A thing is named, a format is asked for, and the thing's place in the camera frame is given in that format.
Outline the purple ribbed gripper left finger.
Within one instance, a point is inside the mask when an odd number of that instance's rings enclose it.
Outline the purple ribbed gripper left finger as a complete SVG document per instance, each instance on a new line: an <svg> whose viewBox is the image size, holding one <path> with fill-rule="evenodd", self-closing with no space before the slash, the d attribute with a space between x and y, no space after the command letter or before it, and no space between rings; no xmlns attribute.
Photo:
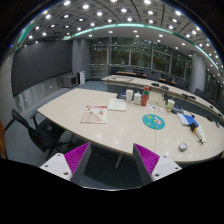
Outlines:
<svg viewBox="0 0 224 224"><path fill-rule="evenodd" d="M41 169L72 183L79 184L91 154L91 144L85 143L66 154L56 153Z"/></svg>

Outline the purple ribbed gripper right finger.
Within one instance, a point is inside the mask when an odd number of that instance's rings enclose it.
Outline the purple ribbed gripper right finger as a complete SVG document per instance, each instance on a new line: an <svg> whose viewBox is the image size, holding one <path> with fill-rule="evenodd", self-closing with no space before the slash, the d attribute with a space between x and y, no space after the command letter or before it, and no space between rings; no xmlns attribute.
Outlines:
<svg viewBox="0 0 224 224"><path fill-rule="evenodd" d="M133 156L144 185L181 170L169 157L159 156L136 143L133 144Z"/></svg>

